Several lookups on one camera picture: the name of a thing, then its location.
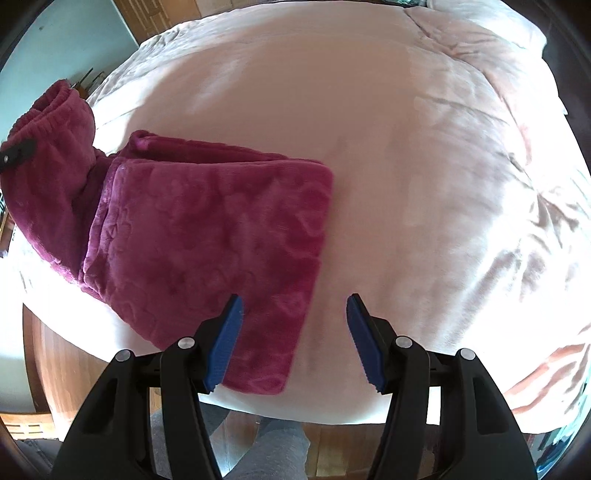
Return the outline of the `magenta fleece pants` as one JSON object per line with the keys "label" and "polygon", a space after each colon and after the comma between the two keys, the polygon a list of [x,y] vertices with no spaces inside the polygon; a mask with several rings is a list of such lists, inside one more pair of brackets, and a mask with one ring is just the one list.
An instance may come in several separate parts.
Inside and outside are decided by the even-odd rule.
{"label": "magenta fleece pants", "polygon": [[94,136],[90,106],[62,80],[13,125],[1,149],[36,141],[31,159],[1,173],[23,236],[160,349],[240,296],[224,385],[280,394],[321,269],[332,171],[143,130],[105,154]]}

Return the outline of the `grey trouser leg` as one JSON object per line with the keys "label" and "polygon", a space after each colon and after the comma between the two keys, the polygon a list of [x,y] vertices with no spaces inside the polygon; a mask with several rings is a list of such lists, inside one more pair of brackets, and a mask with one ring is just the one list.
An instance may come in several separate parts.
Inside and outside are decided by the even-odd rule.
{"label": "grey trouser leg", "polygon": [[[221,426],[230,412],[204,403],[200,404],[200,410],[209,436]],[[161,410],[151,415],[150,422],[155,471],[166,479],[172,479]],[[252,447],[223,478],[308,479],[305,465],[310,445],[301,423],[262,417]]]}

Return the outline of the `pink bed blanket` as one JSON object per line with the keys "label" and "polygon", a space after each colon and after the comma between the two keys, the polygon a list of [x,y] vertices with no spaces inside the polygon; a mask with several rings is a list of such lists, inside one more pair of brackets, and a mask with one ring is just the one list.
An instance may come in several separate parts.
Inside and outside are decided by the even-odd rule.
{"label": "pink bed blanket", "polygon": [[[173,27],[85,101],[105,154],[143,130],[332,171],[286,387],[222,383],[209,404],[384,422],[389,402],[346,326],[356,293],[428,350],[475,351],[522,431],[576,418],[590,373],[590,175],[538,51],[448,2],[276,3]],[[82,292],[76,330],[115,351],[103,329],[122,319]]]}

